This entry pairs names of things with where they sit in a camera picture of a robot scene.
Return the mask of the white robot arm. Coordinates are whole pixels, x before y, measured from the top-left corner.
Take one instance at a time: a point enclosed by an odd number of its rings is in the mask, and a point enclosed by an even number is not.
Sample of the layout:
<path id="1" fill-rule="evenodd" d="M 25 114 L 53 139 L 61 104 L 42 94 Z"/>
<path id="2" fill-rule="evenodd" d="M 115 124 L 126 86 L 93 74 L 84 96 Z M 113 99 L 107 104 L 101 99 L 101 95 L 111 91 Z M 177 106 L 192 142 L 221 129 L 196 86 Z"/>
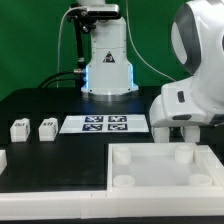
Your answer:
<path id="1" fill-rule="evenodd" d="M 126 57 L 126 22 L 116 5 L 78 0 L 81 18 L 91 31 L 92 58 L 82 93 L 116 100 L 138 90 Z M 153 101 L 151 126 L 180 127 L 224 122 L 224 0 L 190 0 L 177 11 L 171 42 L 176 57 L 191 74 L 165 84 Z"/>

